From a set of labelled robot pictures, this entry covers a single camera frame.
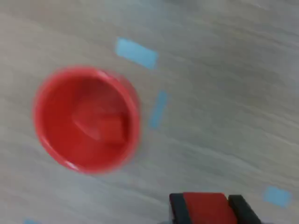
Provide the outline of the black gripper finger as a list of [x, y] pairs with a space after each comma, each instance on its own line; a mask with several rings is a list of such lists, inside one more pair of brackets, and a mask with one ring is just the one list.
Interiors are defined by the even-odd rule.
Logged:
[[172, 224], [191, 224], [189, 211], [182, 193], [169, 195]]
[[252, 210], [242, 195], [229, 195], [228, 204], [233, 210], [238, 224], [261, 224], [260, 218]]

